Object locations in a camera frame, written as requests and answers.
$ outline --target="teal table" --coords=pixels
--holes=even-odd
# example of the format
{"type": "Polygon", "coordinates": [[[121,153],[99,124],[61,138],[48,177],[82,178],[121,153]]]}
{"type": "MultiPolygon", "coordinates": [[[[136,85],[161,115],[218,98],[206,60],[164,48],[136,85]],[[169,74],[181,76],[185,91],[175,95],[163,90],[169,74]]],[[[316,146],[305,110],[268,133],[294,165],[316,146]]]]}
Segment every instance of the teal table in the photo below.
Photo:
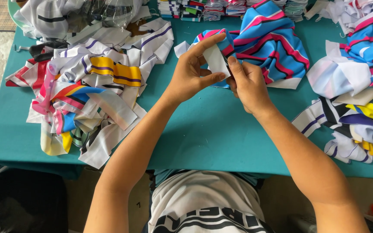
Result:
{"type": "MultiPolygon", "coordinates": [[[[222,19],[217,22],[183,22],[172,19],[174,45],[187,41],[206,29],[237,30],[239,19],[222,19]]],[[[340,27],[330,20],[314,19],[296,23],[296,34],[303,41],[312,66],[325,56],[325,40],[346,42],[340,37],[340,27]]],[[[26,38],[17,29],[14,44],[30,46],[35,40],[26,38]]],[[[31,56],[26,51],[11,51],[4,77],[15,72],[31,56]]],[[[176,63],[173,50],[166,63],[153,67],[148,86],[138,103],[149,110],[161,96],[173,74],[176,63]]],[[[307,78],[296,90],[269,88],[269,94],[280,112],[289,120],[310,105],[317,95],[307,78]]],[[[73,146],[70,153],[48,156],[40,148],[40,124],[25,123],[34,94],[30,88],[0,88],[0,163],[16,164],[28,169],[54,169],[59,174],[72,173],[80,151],[73,146]]],[[[309,139],[321,149],[331,140],[332,130],[322,127],[309,139]]],[[[347,165],[335,161],[346,176],[373,177],[373,163],[353,161],[347,165]]],[[[230,90],[208,87],[189,101],[181,104],[169,120],[149,162],[148,169],[198,169],[236,172],[260,172],[289,175],[280,154],[261,125],[247,114],[241,102],[230,90]]]]}

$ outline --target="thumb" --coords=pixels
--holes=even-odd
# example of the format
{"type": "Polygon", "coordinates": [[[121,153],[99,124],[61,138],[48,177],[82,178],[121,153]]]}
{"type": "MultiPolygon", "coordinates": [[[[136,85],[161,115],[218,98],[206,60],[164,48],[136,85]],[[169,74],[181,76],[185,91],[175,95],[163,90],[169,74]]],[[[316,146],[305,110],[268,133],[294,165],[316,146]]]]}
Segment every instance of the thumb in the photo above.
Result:
{"type": "Polygon", "coordinates": [[[225,74],[222,72],[213,73],[205,77],[200,78],[201,87],[209,87],[216,82],[220,82],[225,79],[225,74]]]}
{"type": "Polygon", "coordinates": [[[230,56],[228,58],[228,66],[230,68],[232,75],[234,76],[237,85],[243,84],[243,82],[245,82],[245,80],[248,79],[244,73],[244,70],[242,69],[241,64],[235,57],[230,56]]]}

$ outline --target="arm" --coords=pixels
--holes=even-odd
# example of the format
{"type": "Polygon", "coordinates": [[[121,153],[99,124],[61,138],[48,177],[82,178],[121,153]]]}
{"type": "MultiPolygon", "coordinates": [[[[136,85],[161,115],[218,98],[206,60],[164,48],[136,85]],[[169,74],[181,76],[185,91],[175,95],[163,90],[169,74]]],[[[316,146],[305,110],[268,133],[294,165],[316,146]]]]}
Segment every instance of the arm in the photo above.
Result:
{"type": "Polygon", "coordinates": [[[364,216],[339,167],[274,106],[261,69],[229,57],[234,79],[228,83],[244,109],[254,115],[280,152],[300,191],[310,200],[318,232],[369,233],[364,216]]]}
{"type": "Polygon", "coordinates": [[[214,35],[183,54],[165,92],[138,125],[118,146],[96,185],[84,233],[127,233],[128,200],[133,186],[148,166],[153,149],[169,118],[180,103],[197,92],[225,78],[200,69],[202,53],[225,38],[214,35]]]}

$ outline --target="white t-shirt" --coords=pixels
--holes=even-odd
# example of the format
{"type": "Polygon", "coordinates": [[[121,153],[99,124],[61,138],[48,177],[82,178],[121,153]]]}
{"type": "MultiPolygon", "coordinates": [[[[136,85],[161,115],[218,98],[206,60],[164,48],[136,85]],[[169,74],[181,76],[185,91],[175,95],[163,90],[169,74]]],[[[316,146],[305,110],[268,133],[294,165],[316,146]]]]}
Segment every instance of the white t-shirt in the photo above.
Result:
{"type": "Polygon", "coordinates": [[[229,172],[189,171],[152,195],[149,233],[273,233],[254,188],[229,172]]]}

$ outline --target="hand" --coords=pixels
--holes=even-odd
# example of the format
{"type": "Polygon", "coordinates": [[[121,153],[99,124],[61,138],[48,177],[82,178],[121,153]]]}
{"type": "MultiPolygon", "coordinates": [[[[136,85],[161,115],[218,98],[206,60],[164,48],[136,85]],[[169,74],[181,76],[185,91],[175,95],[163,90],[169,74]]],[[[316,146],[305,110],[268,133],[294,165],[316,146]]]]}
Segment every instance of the hand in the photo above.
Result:
{"type": "Polygon", "coordinates": [[[269,98],[259,66],[245,61],[241,65],[233,56],[228,58],[228,66],[234,77],[229,77],[227,83],[234,96],[240,98],[246,112],[257,118],[266,111],[276,109],[269,98]]]}
{"type": "Polygon", "coordinates": [[[172,80],[162,96],[171,102],[180,104],[189,100],[205,87],[223,80],[225,78],[224,73],[212,74],[211,71],[201,69],[200,66],[207,63],[202,53],[224,38],[225,33],[210,36],[181,55],[172,80]]]}

